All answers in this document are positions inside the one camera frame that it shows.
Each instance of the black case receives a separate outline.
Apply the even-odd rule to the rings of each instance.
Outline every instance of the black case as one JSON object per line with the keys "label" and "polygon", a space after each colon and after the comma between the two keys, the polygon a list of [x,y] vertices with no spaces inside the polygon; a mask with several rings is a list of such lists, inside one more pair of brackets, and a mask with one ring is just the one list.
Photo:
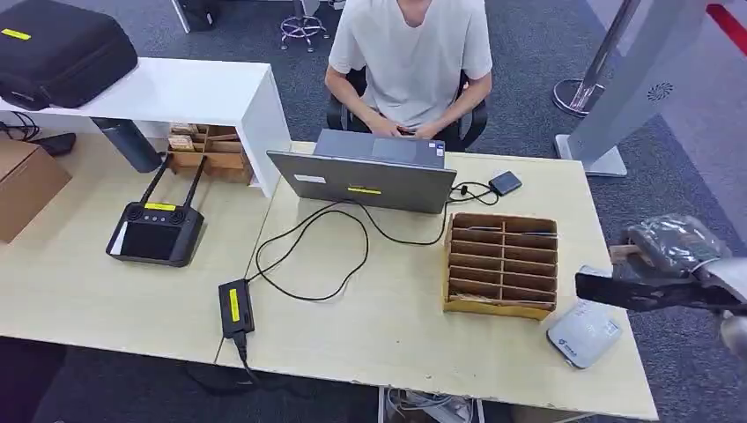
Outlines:
{"label": "black case", "polygon": [[51,0],[0,13],[0,97],[26,110],[78,108],[137,65],[110,16]]}

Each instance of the white t-shirt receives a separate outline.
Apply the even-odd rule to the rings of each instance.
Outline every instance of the white t-shirt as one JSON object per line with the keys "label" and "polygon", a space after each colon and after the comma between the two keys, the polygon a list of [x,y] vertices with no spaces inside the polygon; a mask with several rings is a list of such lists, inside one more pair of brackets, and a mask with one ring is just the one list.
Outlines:
{"label": "white t-shirt", "polygon": [[461,71],[479,79],[492,59],[484,0],[432,0],[410,27],[396,0],[347,0],[329,64],[366,66],[363,101],[408,128],[440,118],[455,100]]}

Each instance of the black cylinder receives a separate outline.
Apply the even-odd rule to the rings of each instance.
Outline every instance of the black cylinder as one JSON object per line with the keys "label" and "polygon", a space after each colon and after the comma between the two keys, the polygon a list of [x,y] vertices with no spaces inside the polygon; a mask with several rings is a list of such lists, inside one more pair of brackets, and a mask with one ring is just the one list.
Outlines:
{"label": "black cylinder", "polygon": [[161,158],[134,122],[127,119],[92,117],[93,123],[109,138],[116,149],[141,174],[156,170]]}

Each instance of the metal pole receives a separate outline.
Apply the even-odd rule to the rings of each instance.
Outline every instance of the metal pole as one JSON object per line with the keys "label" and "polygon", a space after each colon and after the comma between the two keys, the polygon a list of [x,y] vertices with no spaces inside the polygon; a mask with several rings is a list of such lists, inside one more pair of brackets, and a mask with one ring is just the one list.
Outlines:
{"label": "metal pole", "polygon": [[552,89],[552,101],[560,110],[578,117],[588,115],[599,97],[604,93],[604,86],[598,84],[602,76],[604,65],[610,57],[620,37],[627,29],[628,24],[640,5],[640,0],[623,0],[618,9],[618,14],[610,25],[610,29],[604,36],[602,45],[596,51],[594,60],[584,75],[584,79],[565,79],[558,82]]}

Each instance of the man's hand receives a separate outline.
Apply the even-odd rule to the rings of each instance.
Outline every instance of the man's hand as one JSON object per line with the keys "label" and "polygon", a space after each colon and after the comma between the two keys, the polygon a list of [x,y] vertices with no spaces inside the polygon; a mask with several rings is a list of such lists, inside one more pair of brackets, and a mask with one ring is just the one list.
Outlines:
{"label": "man's hand", "polygon": [[401,137],[402,134],[399,132],[399,125],[396,122],[392,122],[382,115],[372,115],[370,118],[364,121],[368,129],[374,135],[382,137]]}
{"label": "man's hand", "polygon": [[433,139],[439,132],[443,130],[443,127],[438,122],[429,122],[421,125],[415,131],[415,138]]}

